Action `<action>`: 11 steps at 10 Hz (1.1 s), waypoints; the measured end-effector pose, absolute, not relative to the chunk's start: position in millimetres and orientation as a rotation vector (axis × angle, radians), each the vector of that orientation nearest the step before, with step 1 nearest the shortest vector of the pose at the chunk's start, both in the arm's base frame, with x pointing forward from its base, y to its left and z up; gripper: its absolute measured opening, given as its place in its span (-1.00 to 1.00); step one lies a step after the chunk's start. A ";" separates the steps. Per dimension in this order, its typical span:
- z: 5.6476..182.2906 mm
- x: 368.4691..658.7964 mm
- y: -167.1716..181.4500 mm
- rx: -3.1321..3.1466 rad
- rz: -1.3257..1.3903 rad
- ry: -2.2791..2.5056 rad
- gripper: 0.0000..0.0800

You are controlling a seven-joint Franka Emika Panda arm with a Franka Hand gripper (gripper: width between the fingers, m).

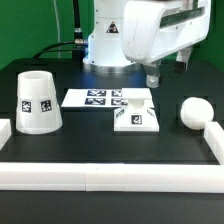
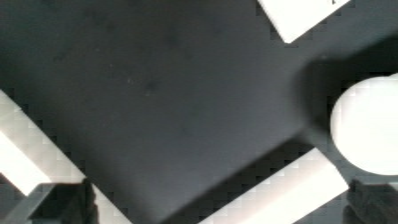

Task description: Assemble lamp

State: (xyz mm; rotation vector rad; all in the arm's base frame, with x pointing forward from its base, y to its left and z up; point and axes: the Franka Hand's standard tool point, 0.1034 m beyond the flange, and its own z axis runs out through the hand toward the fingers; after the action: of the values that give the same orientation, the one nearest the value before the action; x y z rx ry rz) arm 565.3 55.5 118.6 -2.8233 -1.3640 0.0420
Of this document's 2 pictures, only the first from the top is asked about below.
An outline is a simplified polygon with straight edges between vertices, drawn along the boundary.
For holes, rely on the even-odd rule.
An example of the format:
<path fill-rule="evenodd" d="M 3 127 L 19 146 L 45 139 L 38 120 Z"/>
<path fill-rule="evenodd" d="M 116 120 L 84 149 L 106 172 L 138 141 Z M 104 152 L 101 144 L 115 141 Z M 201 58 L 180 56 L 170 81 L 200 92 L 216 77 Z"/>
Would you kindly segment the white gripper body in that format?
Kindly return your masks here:
<path fill-rule="evenodd" d="M 150 64 L 204 40 L 209 31 L 211 0 L 129 0 L 124 9 L 123 52 Z"/>

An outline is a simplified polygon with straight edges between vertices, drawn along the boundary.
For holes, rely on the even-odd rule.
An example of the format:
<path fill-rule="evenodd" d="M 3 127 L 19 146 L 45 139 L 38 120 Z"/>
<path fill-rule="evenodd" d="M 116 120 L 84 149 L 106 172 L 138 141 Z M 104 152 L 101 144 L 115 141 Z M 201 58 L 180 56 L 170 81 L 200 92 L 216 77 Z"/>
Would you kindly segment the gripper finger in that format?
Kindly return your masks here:
<path fill-rule="evenodd" d="M 175 62 L 176 72 L 185 72 L 187 70 L 191 53 L 192 47 L 186 47 L 178 52 Z"/>
<path fill-rule="evenodd" d="M 150 63 L 149 65 L 144 65 L 146 85 L 149 88 L 158 88 L 161 84 L 160 65 L 160 61 Z"/>

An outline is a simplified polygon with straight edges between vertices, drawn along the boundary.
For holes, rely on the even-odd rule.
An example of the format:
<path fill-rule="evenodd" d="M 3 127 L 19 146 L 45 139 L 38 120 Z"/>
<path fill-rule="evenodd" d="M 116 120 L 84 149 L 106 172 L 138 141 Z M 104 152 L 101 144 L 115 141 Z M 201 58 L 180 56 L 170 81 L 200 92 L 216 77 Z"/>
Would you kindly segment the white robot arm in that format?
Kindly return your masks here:
<path fill-rule="evenodd" d="M 211 0 L 94 0 L 88 70 L 122 74 L 143 68 L 146 85 L 161 82 L 161 60 L 177 55 L 174 71 L 187 70 L 193 45 L 208 35 Z"/>

